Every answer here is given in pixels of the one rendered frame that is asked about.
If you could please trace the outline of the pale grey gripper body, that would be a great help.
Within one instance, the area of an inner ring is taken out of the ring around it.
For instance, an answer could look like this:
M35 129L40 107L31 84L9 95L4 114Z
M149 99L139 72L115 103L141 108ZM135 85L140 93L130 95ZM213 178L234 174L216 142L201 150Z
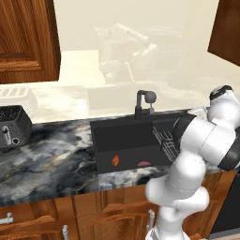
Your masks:
M188 110L187 112L189 114L196 115L197 117L199 117L201 119L207 118L207 108L204 106L192 108L192 109Z

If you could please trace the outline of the black sink tap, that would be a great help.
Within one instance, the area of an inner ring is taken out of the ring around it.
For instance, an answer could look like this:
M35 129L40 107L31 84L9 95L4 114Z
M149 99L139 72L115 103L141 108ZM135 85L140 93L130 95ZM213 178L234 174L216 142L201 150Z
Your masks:
M150 105L148 109L142 108L142 97ZM135 106L135 119L140 120L143 115L149 115L154 112L153 104L157 100L157 95L153 91L139 90L137 92L137 103Z

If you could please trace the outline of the black sink basin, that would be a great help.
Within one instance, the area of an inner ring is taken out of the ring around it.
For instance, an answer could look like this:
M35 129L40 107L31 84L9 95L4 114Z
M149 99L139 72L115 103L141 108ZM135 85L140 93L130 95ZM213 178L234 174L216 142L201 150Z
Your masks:
M90 123L98 173L112 173L144 167L171 166L160 150L153 126L160 132L170 131L186 110L157 112L137 121L133 115L115 119L96 120ZM112 164L114 155L120 157L117 167ZM148 166L138 166L148 161Z

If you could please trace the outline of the wooden base cupboard panel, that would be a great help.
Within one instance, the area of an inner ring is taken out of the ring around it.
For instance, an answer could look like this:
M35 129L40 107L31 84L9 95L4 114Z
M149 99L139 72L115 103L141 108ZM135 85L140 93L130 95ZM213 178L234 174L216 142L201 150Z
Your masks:
M236 170L218 170L205 175L202 186L208 190L210 202L203 212L195 213L184 220L183 230L190 240L201 240L210 235L235 175Z

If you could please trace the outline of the black dishwasher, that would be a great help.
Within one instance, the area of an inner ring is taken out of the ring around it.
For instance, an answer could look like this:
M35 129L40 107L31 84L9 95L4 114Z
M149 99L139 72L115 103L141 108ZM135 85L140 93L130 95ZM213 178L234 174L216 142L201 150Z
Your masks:
M240 233L240 173L232 182L209 239Z

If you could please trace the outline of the wooden base cupboard door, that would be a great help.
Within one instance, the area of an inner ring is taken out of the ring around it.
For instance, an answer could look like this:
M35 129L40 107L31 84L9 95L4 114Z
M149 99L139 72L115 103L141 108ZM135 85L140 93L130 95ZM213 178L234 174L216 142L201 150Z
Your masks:
M81 240L144 240L152 210L145 185L121 187L74 197Z
M64 240L65 225L69 240L79 240L71 197L1 206L0 219L7 213L14 221L0 224L0 240Z

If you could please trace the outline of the black toaster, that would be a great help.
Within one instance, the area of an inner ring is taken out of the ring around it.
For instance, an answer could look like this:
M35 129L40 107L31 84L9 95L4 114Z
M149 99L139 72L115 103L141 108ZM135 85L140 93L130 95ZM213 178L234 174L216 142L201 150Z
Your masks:
M31 131L32 121L21 105L0 107L0 150L25 145Z

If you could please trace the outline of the wooden wall cupboard door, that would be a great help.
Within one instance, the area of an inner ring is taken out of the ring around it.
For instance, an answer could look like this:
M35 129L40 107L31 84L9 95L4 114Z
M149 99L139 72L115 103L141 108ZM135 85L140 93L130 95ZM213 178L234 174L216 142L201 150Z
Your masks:
M0 84L59 79L53 0L0 0Z
M240 0L219 0L208 51L240 67Z

